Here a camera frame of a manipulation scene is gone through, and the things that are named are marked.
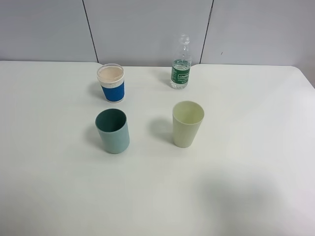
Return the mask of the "clear bottle green label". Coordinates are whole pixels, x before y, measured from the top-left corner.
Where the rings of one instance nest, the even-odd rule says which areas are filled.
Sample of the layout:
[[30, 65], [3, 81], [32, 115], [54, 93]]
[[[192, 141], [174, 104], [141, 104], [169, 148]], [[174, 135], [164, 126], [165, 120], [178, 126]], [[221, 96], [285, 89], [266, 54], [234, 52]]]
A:
[[179, 39], [178, 48], [172, 62], [171, 87], [174, 89], [184, 89], [189, 81], [191, 68], [191, 54], [189, 51], [190, 38], [182, 34]]

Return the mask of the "blue paper cup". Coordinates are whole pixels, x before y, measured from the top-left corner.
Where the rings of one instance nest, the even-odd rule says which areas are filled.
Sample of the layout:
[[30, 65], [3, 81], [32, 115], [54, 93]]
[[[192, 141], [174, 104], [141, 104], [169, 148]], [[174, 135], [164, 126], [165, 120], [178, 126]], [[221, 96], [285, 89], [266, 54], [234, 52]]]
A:
[[114, 63], [102, 65], [97, 71], [97, 79], [107, 101], [117, 103], [125, 96], [124, 69]]

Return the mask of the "teal plastic cup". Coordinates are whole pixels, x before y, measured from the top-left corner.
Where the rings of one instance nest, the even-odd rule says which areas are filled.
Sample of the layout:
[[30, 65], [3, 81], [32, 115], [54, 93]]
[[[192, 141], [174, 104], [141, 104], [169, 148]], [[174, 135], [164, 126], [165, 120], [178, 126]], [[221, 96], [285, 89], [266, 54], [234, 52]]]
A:
[[111, 108], [99, 113], [95, 125], [108, 153], [119, 154], [129, 146], [129, 131], [126, 114], [119, 109]]

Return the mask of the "pale yellow plastic cup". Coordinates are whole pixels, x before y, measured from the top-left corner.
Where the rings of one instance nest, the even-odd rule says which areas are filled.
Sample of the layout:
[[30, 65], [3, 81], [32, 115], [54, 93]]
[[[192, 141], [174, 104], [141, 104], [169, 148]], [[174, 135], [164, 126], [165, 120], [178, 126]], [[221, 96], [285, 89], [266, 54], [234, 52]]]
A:
[[204, 115], [203, 108], [193, 101], [182, 101], [173, 107], [173, 142], [177, 147], [191, 146]]

